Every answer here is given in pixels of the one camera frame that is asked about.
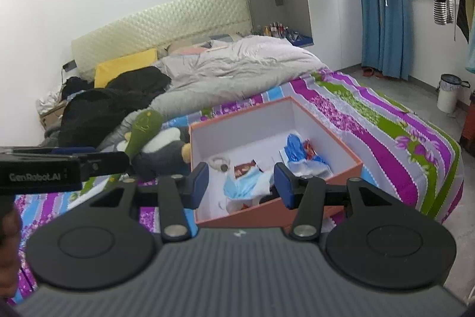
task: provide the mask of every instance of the tufted headboard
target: tufted headboard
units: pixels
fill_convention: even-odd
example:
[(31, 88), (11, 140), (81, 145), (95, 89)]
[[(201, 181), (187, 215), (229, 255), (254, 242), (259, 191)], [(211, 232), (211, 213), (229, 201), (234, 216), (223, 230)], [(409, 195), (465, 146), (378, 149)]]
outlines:
[(248, 0), (176, 0), (119, 19), (72, 41), (81, 76), (93, 80), (94, 67), (113, 58), (180, 39), (252, 30)]

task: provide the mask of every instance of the cabinet door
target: cabinet door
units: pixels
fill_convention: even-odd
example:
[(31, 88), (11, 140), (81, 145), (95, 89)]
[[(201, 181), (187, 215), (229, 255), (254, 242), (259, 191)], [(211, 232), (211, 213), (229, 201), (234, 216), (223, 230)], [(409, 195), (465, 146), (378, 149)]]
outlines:
[(338, 0), (340, 9), (341, 67), (360, 64), (363, 26), (361, 0)]
[(308, 0), (314, 44), (308, 50), (330, 69), (341, 69), (338, 0)]

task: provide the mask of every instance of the gray tile floor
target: gray tile floor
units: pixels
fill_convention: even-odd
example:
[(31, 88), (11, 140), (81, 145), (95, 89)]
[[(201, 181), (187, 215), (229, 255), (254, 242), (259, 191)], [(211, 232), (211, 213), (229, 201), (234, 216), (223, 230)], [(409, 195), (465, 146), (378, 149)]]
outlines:
[[(362, 76), (361, 70), (350, 74), (362, 85), (399, 101), (459, 140), (466, 116), (464, 111), (457, 110), (454, 117), (448, 117), (437, 108), (435, 95), (414, 84), (377, 77), (366, 78)], [(475, 285), (475, 159), (465, 151), (462, 158), (465, 167), (464, 193), (444, 226), (457, 242), (457, 258), (446, 287), (459, 298), (466, 299)]]

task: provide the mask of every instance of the open cardboard box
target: open cardboard box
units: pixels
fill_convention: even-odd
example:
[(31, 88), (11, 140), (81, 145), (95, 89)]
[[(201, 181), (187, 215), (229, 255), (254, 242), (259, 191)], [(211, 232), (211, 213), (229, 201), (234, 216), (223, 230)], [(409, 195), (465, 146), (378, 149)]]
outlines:
[[(329, 184), (346, 184), (361, 175), (361, 160), (333, 133), (292, 97), (266, 102), (190, 126), (191, 166), (226, 155), (231, 165), (251, 160), (280, 160), (279, 151), (290, 133), (310, 139), (315, 152), (327, 161), (333, 176)], [(201, 205), (195, 210), (201, 227), (283, 227), (288, 228), (296, 210), (288, 210), (281, 199), (253, 206), (232, 214), (226, 211), (223, 184), (227, 173), (210, 168), (210, 183)], [(341, 211), (340, 206), (325, 207), (324, 217)]]

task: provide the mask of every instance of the yellow cushion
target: yellow cushion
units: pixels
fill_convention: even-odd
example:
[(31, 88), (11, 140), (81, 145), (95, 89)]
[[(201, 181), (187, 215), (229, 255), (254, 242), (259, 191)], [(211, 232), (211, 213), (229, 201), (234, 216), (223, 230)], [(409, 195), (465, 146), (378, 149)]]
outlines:
[(157, 49), (126, 55), (96, 65), (95, 88), (105, 88), (109, 81), (122, 73), (150, 66), (157, 60)]

